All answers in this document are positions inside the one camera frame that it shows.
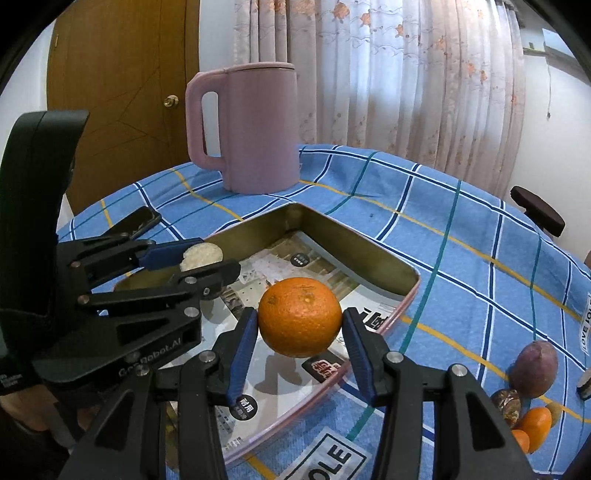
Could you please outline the person's left hand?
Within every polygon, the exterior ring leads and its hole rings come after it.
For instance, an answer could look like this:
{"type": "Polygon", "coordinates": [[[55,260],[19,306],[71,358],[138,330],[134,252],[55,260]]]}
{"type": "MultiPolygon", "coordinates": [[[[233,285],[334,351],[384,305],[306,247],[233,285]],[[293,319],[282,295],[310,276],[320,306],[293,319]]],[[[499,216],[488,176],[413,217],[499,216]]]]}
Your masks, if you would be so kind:
{"type": "Polygon", "coordinates": [[[77,408],[72,402],[58,400],[44,385],[2,395],[1,407],[27,430],[72,437],[83,435],[100,410],[99,405],[77,408]]]}

